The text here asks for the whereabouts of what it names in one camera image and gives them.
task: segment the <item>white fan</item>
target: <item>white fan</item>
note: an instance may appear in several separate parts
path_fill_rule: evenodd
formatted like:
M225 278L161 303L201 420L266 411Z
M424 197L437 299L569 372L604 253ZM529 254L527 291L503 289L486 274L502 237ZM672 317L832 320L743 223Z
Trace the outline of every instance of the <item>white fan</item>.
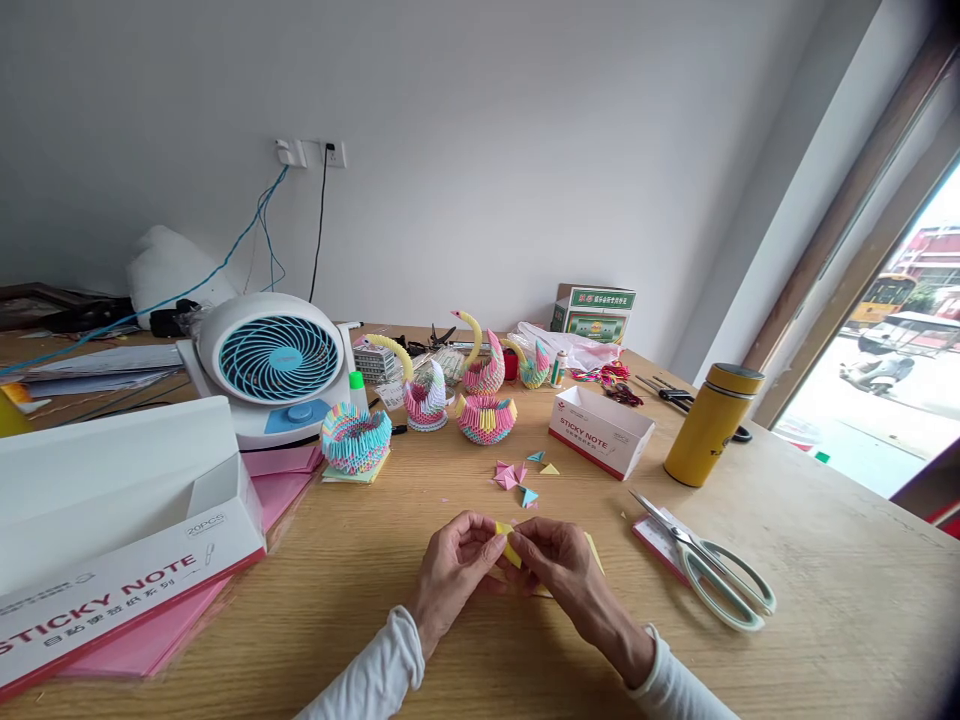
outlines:
M230 401L240 449L258 450L319 434L327 411L349 402L359 326L292 295L253 293L215 307L177 350L202 397Z

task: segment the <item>blue paper triangle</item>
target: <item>blue paper triangle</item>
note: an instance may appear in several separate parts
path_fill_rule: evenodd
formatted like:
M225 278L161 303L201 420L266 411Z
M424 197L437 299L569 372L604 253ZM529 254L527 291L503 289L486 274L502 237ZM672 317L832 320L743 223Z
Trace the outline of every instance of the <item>blue paper triangle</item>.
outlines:
M540 496L537 495L537 494L536 494L533 490L531 490L530 488L524 488L524 489L523 489L523 503L522 503L523 506L524 506L524 507L529 506L530 503L532 503L532 502L533 502L534 500L536 500L538 497L540 497Z

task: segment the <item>yellow bus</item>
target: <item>yellow bus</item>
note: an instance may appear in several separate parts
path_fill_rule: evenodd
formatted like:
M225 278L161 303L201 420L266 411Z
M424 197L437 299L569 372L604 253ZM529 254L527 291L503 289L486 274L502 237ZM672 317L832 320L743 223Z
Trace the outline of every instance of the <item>yellow bus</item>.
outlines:
M847 318L846 327L854 330L873 327L900 308L917 287L916 278L900 273L877 275L869 289L860 298L860 303Z

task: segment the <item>thermos lid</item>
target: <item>thermos lid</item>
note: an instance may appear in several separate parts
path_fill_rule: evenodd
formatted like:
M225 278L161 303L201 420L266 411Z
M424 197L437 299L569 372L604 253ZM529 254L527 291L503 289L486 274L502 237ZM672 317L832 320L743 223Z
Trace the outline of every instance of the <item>thermos lid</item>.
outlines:
M730 363L714 363L707 373L707 382L711 385L743 395L756 395L763 380L764 376L756 370Z

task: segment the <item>white sleeve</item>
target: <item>white sleeve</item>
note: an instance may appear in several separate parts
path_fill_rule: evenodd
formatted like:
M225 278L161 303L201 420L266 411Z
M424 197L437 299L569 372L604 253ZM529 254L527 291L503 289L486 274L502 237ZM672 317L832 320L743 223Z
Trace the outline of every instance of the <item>white sleeve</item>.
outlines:
M294 720L385 720L400 710L407 689L423 681L417 624L401 605L347 669Z
M737 715L670 652L653 625L644 627L656 643L653 670L636 690L627 690L650 720L737 720Z

